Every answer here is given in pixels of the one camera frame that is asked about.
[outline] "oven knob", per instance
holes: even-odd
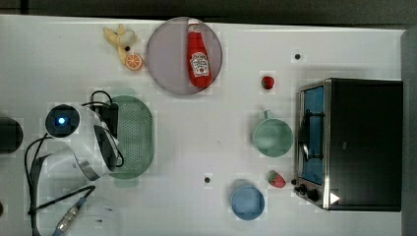
[[[304,184],[300,184],[300,186],[295,187],[294,190],[304,196],[306,194],[307,187]]]
[[[319,199],[319,192],[315,189],[307,191],[307,198],[311,201],[316,202]]]

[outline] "green plate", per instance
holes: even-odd
[[[143,174],[153,160],[152,116],[147,106],[132,96],[112,99],[119,105],[117,140],[125,164],[110,175],[117,179],[132,179]]]

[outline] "black toaster oven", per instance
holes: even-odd
[[[300,88],[297,195],[329,210],[401,210],[402,82],[327,79]]]

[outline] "orange slice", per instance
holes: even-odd
[[[142,68],[144,65],[144,59],[138,54],[131,54],[126,59],[126,67],[129,68],[129,70],[137,71]]]

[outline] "black cable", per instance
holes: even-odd
[[[71,197],[75,196],[76,194],[78,194],[80,192],[88,190],[83,196],[83,198],[86,199],[95,190],[95,186],[86,186],[86,187],[84,187],[82,189],[79,189],[79,190],[77,190],[77,191],[75,191],[71,194],[64,195],[64,196],[62,196],[58,199],[50,201],[50,202],[48,202],[46,204],[43,204],[41,206],[35,206],[35,201],[34,201],[34,203],[32,202],[32,200],[36,198],[36,196],[34,195],[35,187],[33,186],[33,182],[31,180],[31,177],[30,177],[30,174],[29,174],[28,153],[29,153],[29,151],[30,151],[30,149],[33,145],[40,142],[39,145],[37,146],[37,149],[36,149],[36,152],[34,154],[33,160],[31,162],[31,166],[33,166],[34,162],[37,160],[37,155],[39,154],[39,151],[40,151],[40,148],[41,148],[43,142],[45,140],[49,140],[49,139],[52,139],[52,137],[47,137],[47,134],[45,134],[43,136],[43,138],[37,139],[34,142],[32,142],[28,146],[27,150],[25,151],[25,174],[26,174],[26,177],[27,177],[27,181],[28,181],[28,185],[29,185],[29,193],[30,193],[30,210],[28,211],[28,214],[30,215],[30,224],[31,224],[31,229],[32,229],[32,235],[34,235],[34,236],[40,236],[39,231],[37,230],[37,225],[36,225],[36,214],[37,214],[38,210],[40,210],[42,208],[45,208],[45,207],[49,207],[49,206],[51,206],[53,204],[56,204],[60,201],[71,198]]]
[[[64,195],[64,196],[62,196],[62,197],[60,197],[60,198],[58,198],[58,199],[55,199],[55,200],[52,200],[52,201],[50,201],[50,202],[48,202],[48,203],[46,203],[46,204],[43,204],[43,205],[41,205],[41,206],[38,206],[38,207],[36,207],[36,208],[34,208],[34,209],[31,209],[29,212],[28,212],[28,214],[35,214],[35,213],[37,213],[37,211],[38,210],[40,210],[40,209],[42,209],[42,208],[45,208],[45,207],[49,207],[49,206],[51,206],[51,205],[53,205],[53,204],[56,204],[56,203],[58,203],[58,202],[61,202],[61,201],[63,201],[63,200],[66,200],[66,199],[68,199],[68,198],[71,198],[71,197],[73,197],[74,195],[76,195],[76,194],[79,194],[80,192],[83,192],[83,191],[85,191],[85,190],[89,190],[88,192],[86,192],[85,194],[84,194],[84,198],[87,198],[94,190],[95,190],[95,186],[94,185],[91,185],[91,186],[86,186],[86,187],[84,187],[84,188],[82,188],[82,189],[79,189],[79,190],[77,190],[77,191],[75,191],[75,192],[73,192],[73,193],[71,193],[71,194],[68,194],[68,195]]]
[[[122,163],[119,165],[116,165],[116,167],[122,167],[125,164],[125,157],[123,156],[122,152],[120,152],[119,148],[117,148],[117,153],[120,155],[120,158],[122,159]]]
[[[89,101],[93,102],[93,101],[94,101],[94,95],[95,95],[95,94],[97,94],[97,93],[103,93],[103,94],[105,94],[105,95],[108,97],[108,100],[110,101],[110,103],[113,103],[113,100],[111,99],[110,94],[108,94],[108,93],[107,93],[106,91],[104,91],[104,90],[97,90],[97,91],[93,92],[93,93],[91,94],[91,97],[89,98]]]
[[[91,102],[86,102],[86,103],[81,104],[81,106],[87,106],[87,105],[92,105],[92,104],[101,104],[101,105],[104,105],[104,106],[106,106],[106,107],[110,107],[110,105],[109,105],[109,104],[104,103],[104,102],[101,102],[101,101],[91,101]]]
[[[122,154],[122,152],[120,151],[119,147],[117,147],[117,146],[116,146],[116,142],[114,142],[114,138],[113,138],[113,136],[111,136],[111,135],[110,135],[110,138],[111,138],[111,140],[113,141],[113,144],[114,144],[114,146],[115,146],[115,147],[116,147],[116,149],[117,149],[117,154],[119,154],[119,155],[120,155],[120,158],[122,159],[122,163],[121,163],[121,164],[119,164],[119,165],[116,165],[116,167],[122,167],[122,166],[125,164],[125,156],[123,156],[123,154]]]
[[[30,148],[34,145],[34,144],[36,144],[37,142],[43,142],[44,140],[48,140],[48,139],[52,139],[52,138],[45,138],[45,136],[43,136],[43,138],[40,138],[40,139],[37,139],[37,140],[35,140],[35,141],[33,141],[29,146],[28,146],[28,148],[27,148],[27,150],[25,151],[25,173],[26,173],[26,176],[27,176],[27,180],[28,180],[28,184],[29,184],[29,186],[30,187],[32,187],[32,184],[31,184],[31,179],[30,179],[30,175],[29,175],[29,169],[28,169],[28,153],[29,153],[29,150],[30,150]]]

